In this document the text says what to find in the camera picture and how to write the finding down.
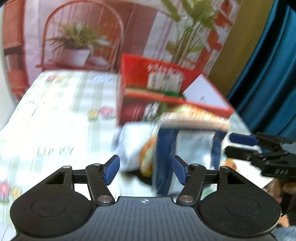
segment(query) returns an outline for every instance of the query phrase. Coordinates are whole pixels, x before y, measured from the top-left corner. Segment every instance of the curtain fold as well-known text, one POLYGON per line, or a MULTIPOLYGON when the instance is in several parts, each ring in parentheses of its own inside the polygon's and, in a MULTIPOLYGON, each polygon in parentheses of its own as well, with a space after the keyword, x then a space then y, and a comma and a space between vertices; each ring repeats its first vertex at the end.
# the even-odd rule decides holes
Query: curtain fold
POLYGON ((296 13, 275 0, 263 34, 227 98, 252 132, 296 140, 296 13))

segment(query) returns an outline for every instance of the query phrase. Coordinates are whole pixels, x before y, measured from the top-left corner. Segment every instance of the open box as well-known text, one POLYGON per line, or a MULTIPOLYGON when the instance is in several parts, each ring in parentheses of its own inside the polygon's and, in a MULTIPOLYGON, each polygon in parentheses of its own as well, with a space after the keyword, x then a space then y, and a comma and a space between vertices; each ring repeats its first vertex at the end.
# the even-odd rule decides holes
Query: open box
POLYGON ((182 104, 229 118, 233 107, 201 71, 141 56, 123 54, 118 84, 119 125, 151 121, 182 104))

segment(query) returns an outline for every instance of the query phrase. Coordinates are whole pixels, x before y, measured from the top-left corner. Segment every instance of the white flower pot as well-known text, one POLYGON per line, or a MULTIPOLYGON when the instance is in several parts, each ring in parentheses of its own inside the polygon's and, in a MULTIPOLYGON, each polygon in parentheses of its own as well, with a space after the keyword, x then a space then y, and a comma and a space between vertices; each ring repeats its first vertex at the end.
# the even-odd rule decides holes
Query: white flower pot
POLYGON ((89 49, 63 49, 61 59, 70 66, 82 67, 89 54, 89 49))

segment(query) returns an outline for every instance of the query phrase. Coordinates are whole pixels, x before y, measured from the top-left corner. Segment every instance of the blue fingertip pad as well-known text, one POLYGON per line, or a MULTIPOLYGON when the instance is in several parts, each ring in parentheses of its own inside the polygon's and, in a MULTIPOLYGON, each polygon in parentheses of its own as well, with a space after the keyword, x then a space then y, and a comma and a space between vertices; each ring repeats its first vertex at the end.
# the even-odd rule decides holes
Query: blue fingertip pad
POLYGON ((104 167, 104 182, 106 185, 110 185, 115 178, 120 167, 119 156, 114 155, 108 162, 111 162, 108 166, 104 167))
POLYGON ((173 165, 173 171, 176 174, 179 182, 182 185, 185 185, 187 182, 187 175, 185 173, 185 167, 177 160, 176 157, 173 157, 172 165, 173 165))
POLYGON ((232 143, 238 143, 238 144, 248 145, 248 146, 255 146, 259 144, 259 141, 255 136, 246 136, 246 135, 240 135, 236 133, 231 133, 229 135, 229 140, 232 143))

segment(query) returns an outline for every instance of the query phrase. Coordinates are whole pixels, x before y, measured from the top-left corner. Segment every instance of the table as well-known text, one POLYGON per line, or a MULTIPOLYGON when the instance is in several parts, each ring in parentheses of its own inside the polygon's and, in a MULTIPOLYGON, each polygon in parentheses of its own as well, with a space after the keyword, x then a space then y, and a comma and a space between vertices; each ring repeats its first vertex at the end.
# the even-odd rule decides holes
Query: table
MULTIPOLYGON (((0 190, 9 190, 0 196, 2 241, 14 235, 9 209, 21 193, 64 165, 84 169, 105 163, 114 154, 110 150, 116 119, 104 115, 102 108, 116 113, 117 78, 92 71, 46 71, 25 93, 0 132, 0 190), (97 119, 90 119, 89 111, 95 111, 97 119)), ((250 134, 237 113, 230 121, 230 132, 250 134)), ((225 140, 222 147, 228 144, 225 140)), ((109 189, 115 197, 155 195, 137 177, 123 173, 109 189)), ((75 190, 88 196, 85 186, 75 190)))

